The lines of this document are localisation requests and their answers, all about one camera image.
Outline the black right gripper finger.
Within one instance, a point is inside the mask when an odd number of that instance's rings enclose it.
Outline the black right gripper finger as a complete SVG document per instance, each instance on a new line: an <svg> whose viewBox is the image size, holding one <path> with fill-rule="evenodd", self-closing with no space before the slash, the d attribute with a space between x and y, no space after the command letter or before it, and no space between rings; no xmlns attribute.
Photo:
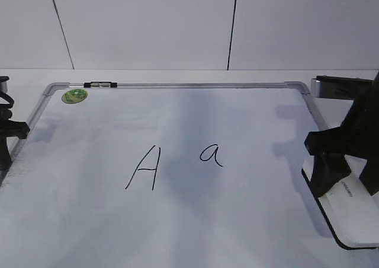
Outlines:
<svg viewBox="0 0 379 268"><path fill-rule="evenodd" d="M351 169L341 154L322 153L314 156L313 194L322 197L339 180L349 176Z"/></svg>
<svg viewBox="0 0 379 268"><path fill-rule="evenodd" d="M367 161L359 179L368 193L373 196L378 193L378 157L359 156L359 158Z"/></svg>

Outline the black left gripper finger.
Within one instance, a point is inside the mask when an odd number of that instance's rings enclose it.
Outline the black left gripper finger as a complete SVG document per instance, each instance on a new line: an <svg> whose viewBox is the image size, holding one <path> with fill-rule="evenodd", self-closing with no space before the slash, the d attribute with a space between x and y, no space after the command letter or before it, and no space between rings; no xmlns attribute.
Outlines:
<svg viewBox="0 0 379 268"><path fill-rule="evenodd" d="M1 136L0 138L0 166L2 170L9 169L12 159L8 150L7 138Z"/></svg>

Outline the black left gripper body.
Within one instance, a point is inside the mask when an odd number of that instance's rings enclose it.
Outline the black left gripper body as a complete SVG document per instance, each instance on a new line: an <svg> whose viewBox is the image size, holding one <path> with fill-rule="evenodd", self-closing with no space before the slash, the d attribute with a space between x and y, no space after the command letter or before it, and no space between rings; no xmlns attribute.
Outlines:
<svg viewBox="0 0 379 268"><path fill-rule="evenodd" d="M30 128L26 122L12 121L12 107L14 100L6 93L1 91L1 99L5 103L1 103L1 137L17 137L19 139L26 139Z"/></svg>

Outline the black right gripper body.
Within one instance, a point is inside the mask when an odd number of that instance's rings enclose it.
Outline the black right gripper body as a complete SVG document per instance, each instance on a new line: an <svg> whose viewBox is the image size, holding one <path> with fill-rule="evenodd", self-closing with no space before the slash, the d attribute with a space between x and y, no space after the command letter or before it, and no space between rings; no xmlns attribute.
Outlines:
<svg viewBox="0 0 379 268"><path fill-rule="evenodd" d="M340 126L309 132L304 144L310 155L378 157L378 77L363 95L352 101Z"/></svg>

